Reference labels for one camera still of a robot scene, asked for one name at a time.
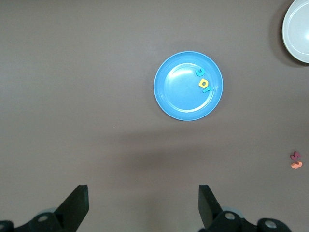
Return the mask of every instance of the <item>gray surface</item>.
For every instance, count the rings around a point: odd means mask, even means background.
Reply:
[[[308,232],[309,66],[281,41],[292,2],[0,1],[0,218],[21,225],[88,184],[81,232],[196,232],[209,184],[251,223]],[[225,84],[194,122],[153,94],[161,63],[185,50]]]

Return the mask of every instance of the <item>blue plate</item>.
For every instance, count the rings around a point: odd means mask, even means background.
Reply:
[[[208,56],[193,51],[177,53],[160,66],[154,95],[169,116],[193,121],[205,117],[220,101],[223,79]]]

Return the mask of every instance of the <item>screw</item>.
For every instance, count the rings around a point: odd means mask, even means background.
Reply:
[[[235,215],[234,214],[231,214],[231,213],[226,213],[225,214],[225,217],[229,220],[234,220],[235,219]]]
[[[38,222],[42,222],[42,221],[45,221],[47,219],[48,219],[48,216],[43,215],[43,216],[39,217]]]
[[[272,229],[277,228],[277,225],[273,221],[268,220],[268,221],[265,221],[264,223],[268,228],[272,228]]]

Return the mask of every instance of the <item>plastic plate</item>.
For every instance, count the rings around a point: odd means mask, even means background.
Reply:
[[[309,63],[309,0],[295,0],[282,25],[286,49],[296,59]]]
[[[205,117],[220,101],[223,79],[208,56],[185,51],[169,57],[154,79],[154,95],[169,116],[192,121]]]

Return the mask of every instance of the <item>white bowl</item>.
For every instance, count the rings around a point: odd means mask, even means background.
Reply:
[[[292,56],[309,63],[309,0],[292,3],[283,20],[282,38]]]

